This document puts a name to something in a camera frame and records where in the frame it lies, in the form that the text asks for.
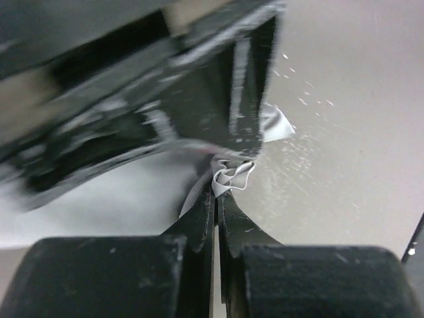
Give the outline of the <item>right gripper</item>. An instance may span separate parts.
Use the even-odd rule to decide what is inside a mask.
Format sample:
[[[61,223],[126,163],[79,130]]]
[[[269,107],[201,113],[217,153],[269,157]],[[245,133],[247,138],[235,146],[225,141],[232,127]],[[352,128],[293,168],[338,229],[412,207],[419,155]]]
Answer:
[[[71,158],[122,89],[174,52],[172,1],[1,2],[1,198],[40,207],[74,187]]]

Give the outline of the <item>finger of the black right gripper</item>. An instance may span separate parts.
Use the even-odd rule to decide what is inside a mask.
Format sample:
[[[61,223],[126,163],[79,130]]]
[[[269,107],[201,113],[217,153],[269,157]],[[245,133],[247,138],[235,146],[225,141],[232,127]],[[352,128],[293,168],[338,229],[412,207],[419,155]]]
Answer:
[[[155,83],[158,140],[256,157],[281,21],[279,13],[251,13],[191,44],[164,39]]]

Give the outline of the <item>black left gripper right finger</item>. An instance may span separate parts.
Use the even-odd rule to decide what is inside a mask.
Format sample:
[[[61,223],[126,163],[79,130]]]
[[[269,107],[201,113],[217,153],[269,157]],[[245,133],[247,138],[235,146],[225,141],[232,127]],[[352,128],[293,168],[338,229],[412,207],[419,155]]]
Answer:
[[[378,246],[288,246],[226,193],[217,199],[229,317],[419,317],[400,260]]]

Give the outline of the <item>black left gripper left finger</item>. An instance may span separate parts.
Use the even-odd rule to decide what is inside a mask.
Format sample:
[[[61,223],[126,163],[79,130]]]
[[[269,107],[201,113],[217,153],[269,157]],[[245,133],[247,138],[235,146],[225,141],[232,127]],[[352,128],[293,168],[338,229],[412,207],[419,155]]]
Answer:
[[[45,238],[27,251],[2,317],[210,317],[215,196],[156,236]]]

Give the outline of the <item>white underwear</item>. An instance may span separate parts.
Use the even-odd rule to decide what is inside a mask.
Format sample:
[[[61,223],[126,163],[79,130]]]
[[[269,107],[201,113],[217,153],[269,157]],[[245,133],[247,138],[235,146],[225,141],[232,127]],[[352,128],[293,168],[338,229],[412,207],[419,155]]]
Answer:
[[[262,107],[260,131],[264,143],[286,139],[295,134],[294,128],[279,107],[269,103],[265,103]],[[188,192],[180,217],[193,207],[204,186],[210,185],[217,197],[229,190],[244,190],[250,174],[256,167],[253,160],[240,161],[223,155],[215,155],[207,163],[203,174]]]

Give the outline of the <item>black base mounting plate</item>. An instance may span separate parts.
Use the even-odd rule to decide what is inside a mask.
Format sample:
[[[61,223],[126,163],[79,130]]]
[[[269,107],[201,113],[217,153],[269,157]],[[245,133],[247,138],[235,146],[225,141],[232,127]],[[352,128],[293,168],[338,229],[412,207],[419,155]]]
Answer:
[[[410,274],[423,275],[423,215],[413,232],[401,262]]]

